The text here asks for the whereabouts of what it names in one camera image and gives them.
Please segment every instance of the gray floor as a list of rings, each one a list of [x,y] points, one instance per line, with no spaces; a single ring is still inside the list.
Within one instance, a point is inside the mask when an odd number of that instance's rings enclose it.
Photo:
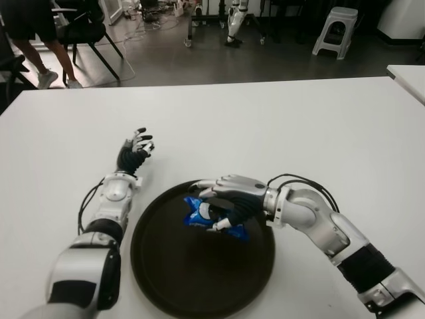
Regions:
[[[266,45],[261,46],[260,35],[252,25],[241,28],[239,37],[244,44],[239,49],[224,47],[226,30],[215,25],[194,28],[193,46],[188,49],[183,44],[187,36],[185,16],[178,19],[175,27],[176,18],[169,16],[160,31],[146,32],[143,38],[126,41],[124,49],[122,41],[125,36],[133,35],[137,24],[137,21],[121,18],[113,27],[108,27],[111,38],[121,41],[117,45],[123,53],[126,52],[128,63],[117,55],[111,45],[105,45],[105,39],[97,46],[119,74],[120,82],[115,81],[89,47],[79,47],[76,76],[83,86],[160,86],[384,76],[388,64],[412,64],[417,55],[416,47],[393,47],[377,37],[357,35],[345,60],[336,61],[333,53],[321,51],[319,56],[311,55],[315,37],[308,37],[304,45],[296,44],[295,31],[291,28],[282,30],[281,44],[267,39]],[[52,53],[42,52],[42,58],[48,67],[62,72]],[[28,77],[36,82],[35,72]],[[52,85],[53,88],[64,87],[60,78]]]

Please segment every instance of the cable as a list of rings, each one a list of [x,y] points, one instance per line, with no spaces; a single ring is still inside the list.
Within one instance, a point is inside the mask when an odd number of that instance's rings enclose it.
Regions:
[[[324,196],[324,198],[330,204],[332,210],[339,213],[338,204],[337,204],[336,200],[333,198],[332,194],[326,188],[324,188],[322,185],[320,185],[320,184],[318,184],[315,181],[312,181],[310,179],[304,178],[302,176],[286,173],[286,174],[281,174],[281,175],[278,175],[276,177],[273,177],[270,181],[267,182],[267,186],[270,186],[270,184],[273,181],[275,181],[275,180],[277,180],[281,177],[295,177],[295,178],[298,178],[298,179],[291,179],[289,181],[283,182],[282,184],[279,185],[278,191],[280,191],[283,188],[283,186],[288,185],[288,184],[292,184],[292,183],[302,183],[302,184],[309,185],[310,187],[312,187],[312,188],[316,189],[318,192],[320,192],[320,194],[322,194],[322,196]]]
[[[92,85],[92,86],[85,86],[84,88],[95,88],[97,86],[109,85],[109,84],[113,84],[113,83],[117,83],[117,82],[122,83],[122,82],[125,82],[125,81],[133,80],[136,77],[136,73],[135,73],[133,67],[131,66],[130,62],[127,59],[126,40],[123,40],[122,42],[123,42],[122,47],[124,49],[124,60],[128,64],[128,67],[130,68],[130,70],[133,73],[133,75],[131,77],[125,79],[125,80],[119,80],[119,81],[118,80],[114,80],[114,81],[103,83],[103,84],[95,84],[95,85]]]
[[[120,41],[116,41],[113,42],[115,45],[117,45],[118,43],[123,43],[124,40],[120,40]],[[111,43],[106,42],[106,43],[99,43],[98,45],[94,45],[95,47],[101,47],[102,45],[111,45]]]
[[[85,196],[85,198],[83,199],[81,206],[80,206],[80,211],[78,212],[78,235],[80,235],[80,232],[84,232],[84,228],[82,226],[82,214],[84,212],[84,210],[86,209],[86,207],[88,206],[88,204],[91,202],[91,200],[93,199],[94,195],[96,194],[98,188],[100,186],[102,186],[104,184],[104,180],[105,178],[102,178],[99,182],[99,184],[97,184],[96,186],[94,186]]]
[[[146,32],[150,32],[150,31],[167,31],[167,30],[171,30],[174,29],[178,24],[179,24],[179,20],[175,19],[174,22],[175,24],[164,28],[163,25],[167,24],[168,22],[171,22],[167,17],[161,16],[159,18],[158,21],[156,22],[152,22],[152,23],[146,23],[143,21],[143,19],[139,20],[139,23],[137,24],[137,27],[131,31],[128,32],[124,35],[125,40],[124,40],[124,44],[126,43],[126,41],[134,41],[133,39],[139,39],[136,42],[140,41],[143,39],[143,36],[146,34]]]

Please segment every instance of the white sneaker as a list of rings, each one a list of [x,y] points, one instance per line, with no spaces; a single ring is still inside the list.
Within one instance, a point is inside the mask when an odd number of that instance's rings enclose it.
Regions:
[[[68,80],[68,88],[82,88],[82,85],[78,81]]]
[[[50,70],[46,74],[39,73],[39,85],[37,85],[37,88],[39,90],[46,90],[57,78],[58,74]]]

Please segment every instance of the white table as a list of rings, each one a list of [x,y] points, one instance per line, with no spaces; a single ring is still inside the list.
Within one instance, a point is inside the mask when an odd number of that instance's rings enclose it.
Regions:
[[[387,70],[407,92],[425,105],[425,66],[388,65]]]
[[[76,236],[82,198],[141,126],[156,149],[139,173],[120,299],[100,318],[168,318],[133,279],[135,223],[170,187],[228,173],[266,181],[290,172],[322,183],[424,288],[424,123],[425,108],[389,77],[22,93],[0,116],[1,317],[44,302],[49,270]],[[96,204],[89,208],[86,217]],[[270,282],[235,318],[374,318],[307,237],[290,227],[274,233]]]

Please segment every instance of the round tray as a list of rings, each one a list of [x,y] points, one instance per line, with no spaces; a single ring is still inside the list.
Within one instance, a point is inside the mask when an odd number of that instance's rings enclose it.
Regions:
[[[250,304],[272,273],[274,236],[258,214],[245,223],[248,242],[183,224],[183,198],[196,181],[160,195],[143,213],[131,240],[135,279],[148,299],[178,318],[223,318]]]

